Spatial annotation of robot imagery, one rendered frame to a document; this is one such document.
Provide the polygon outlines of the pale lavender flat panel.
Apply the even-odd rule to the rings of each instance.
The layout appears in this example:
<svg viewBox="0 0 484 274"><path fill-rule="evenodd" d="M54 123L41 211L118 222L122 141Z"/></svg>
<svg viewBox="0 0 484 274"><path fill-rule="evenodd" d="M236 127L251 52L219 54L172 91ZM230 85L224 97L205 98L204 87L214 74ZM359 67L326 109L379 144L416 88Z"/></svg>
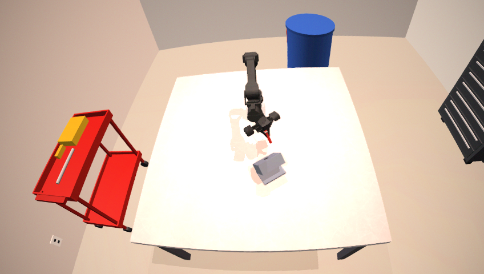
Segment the pale lavender flat panel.
<svg viewBox="0 0 484 274"><path fill-rule="evenodd" d="M281 153L272 153L258 162L253 163L253 166L262 183L266 185L286 174L281 166L284 163L285 160Z"/></svg>

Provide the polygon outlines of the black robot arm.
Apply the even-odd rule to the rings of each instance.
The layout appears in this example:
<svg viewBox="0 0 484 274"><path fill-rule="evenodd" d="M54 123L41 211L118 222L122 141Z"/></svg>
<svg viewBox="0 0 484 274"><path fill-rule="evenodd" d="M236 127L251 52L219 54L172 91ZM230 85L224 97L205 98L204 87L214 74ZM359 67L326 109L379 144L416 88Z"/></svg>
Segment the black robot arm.
<svg viewBox="0 0 484 274"><path fill-rule="evenodd" d="M271 128L271 124L274 122L272 116L263 115L260 118L260 111L262 110L262 103L264 98L262 92L259 89L259 85L256 81L256 66L258 65L259 54L257 52L247 52L243 55L243 63L247 67L248 82L245 85L244 101L248 107L247 118L250 122L255 122L257 127L260 127L263 131ZM248 100L246 102L246 99Z"/></svg>

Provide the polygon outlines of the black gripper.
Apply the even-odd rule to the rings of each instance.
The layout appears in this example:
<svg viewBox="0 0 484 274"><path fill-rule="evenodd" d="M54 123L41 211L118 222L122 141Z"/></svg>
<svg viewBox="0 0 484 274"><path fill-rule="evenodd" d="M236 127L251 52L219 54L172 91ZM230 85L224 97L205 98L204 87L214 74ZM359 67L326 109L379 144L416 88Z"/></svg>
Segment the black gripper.
<svg viewBox="0 0 484 274"><path fill-rule="evenodd" d="M262 118L263 115L264 115L264 113L261 110L260 111L260 118ZM277 120L279 120L281 118L280 115L277 112L275 112L275 111L272 111L269 114L269 116L270 115L272 116L272 118L273 118L274 121L277 121ZM244 132L246 133L247 136L253 135L254 134L254 130L256 130L257 132L261 132L267 138L267 135L265 134L265 132L260 127L257 127L257 125L254 125L254 126L248 125L248 126L246 126L244 128ZM270 136L270 128L268 128L267 131L268 131L268 135Z"/></svg>

